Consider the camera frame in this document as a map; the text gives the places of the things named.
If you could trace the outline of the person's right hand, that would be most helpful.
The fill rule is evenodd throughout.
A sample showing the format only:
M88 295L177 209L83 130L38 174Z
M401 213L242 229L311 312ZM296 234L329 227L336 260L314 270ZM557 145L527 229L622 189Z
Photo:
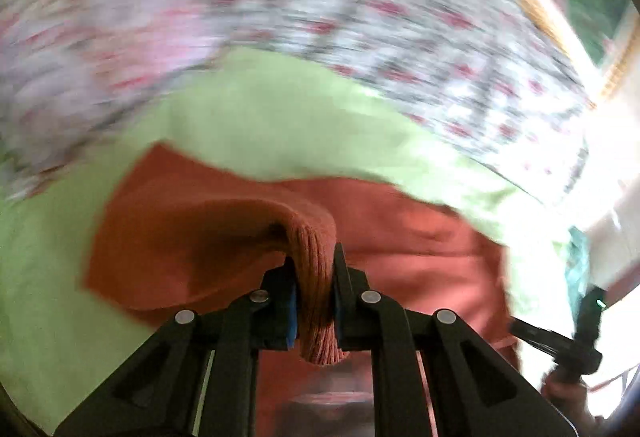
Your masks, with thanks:
M552 371L544 377L540 393L572 423L579 436L590 436L597 429L596 418L587 408L584 384L563 383L559 372Z

